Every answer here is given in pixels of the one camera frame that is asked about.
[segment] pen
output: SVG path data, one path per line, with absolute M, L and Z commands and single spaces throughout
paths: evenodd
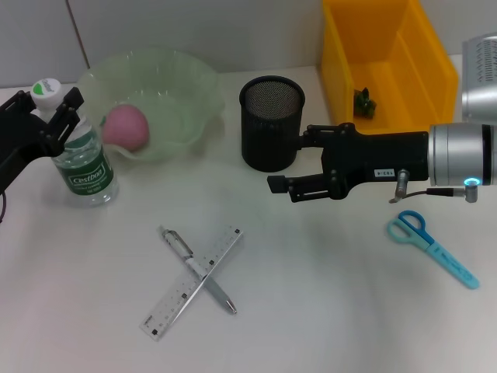
M 181 259 L 186 263 L 188 268 L 194 272 L 199 279 L 203 280 L 207 276 L 205 269 L 199 265 L 193 258 L 193 251 L 188 247 L 188 245 L 182 240 L 179 234 L 175 231 L 170 231 L 168 229 L 162 232 L 162 237 L 165 241 L 181 256 Z M 227 309 L 230 313 L 236 313 L 236 308 L 230 297 L 221 289 L 212 277 L 206 279 L 203 286 L 210 292 L 210 294 L 216 299 L 216 301 Z

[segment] yellow box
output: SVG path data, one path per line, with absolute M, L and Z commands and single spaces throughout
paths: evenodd
M 323 0 L 321 78 L 335 124 L 363 134 L 427 131 L 454 116 L 457 72 L 417 0 Z M 353 116 L 367 87 L 373 119 Z

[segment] bottle cap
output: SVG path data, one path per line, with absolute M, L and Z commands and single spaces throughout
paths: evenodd
M 41 79 L 31 87 L 31 97 L 38 110 L 56 110 L 64 101 L 64 90 L 57 79 Z

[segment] white wall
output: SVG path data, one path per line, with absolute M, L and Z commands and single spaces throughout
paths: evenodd
M 0 2 L 0 87 L 75 82 L 85 69 L 64 0 Z
M 448 54 L 463 41 L 497 32 L 497 0 L 420 0 Z
M 70 0 L 90 64 L 167 45 L 218 71 L 316 64 L 321 0 Z
M 497 31 L 497 0 L 420 0 L 447 52 Z M 321 0 L 69 0 L 90 64 L 144 45 L 189 51 L 219 71 L 317 64 Z M 53 76 L 75 82 L 85 62 L 64 0 L 0 2 L 0 87 Z

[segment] bottle label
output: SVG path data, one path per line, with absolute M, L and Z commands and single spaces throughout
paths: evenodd
M 106 189 L 114 178 L 114 171 L 107 161 L 103 148 L 89 164 L 77 169 L 57 168 L 72 193 L 91 196 Z

